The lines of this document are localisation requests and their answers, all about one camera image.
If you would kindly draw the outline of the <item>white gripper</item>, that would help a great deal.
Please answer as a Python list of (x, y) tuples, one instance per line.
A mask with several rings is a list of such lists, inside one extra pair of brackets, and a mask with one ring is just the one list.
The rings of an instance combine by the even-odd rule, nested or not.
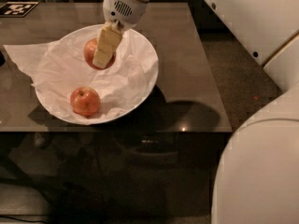
[(93, 65), (105, 69), (122, 41), (122, 31), (135, 27), (147, 8), (138, 0), (104, 0), (103, 13), (106, 23), (101, 27)]

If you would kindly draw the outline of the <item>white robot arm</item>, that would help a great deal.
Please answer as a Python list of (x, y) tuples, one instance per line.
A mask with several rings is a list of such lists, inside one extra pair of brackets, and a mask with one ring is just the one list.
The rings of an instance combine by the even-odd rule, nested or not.
[(299, 224), (299, 0), (204, 0), (281, 95), (230, 137), (213, 185), (210, 220), (135, 224)]

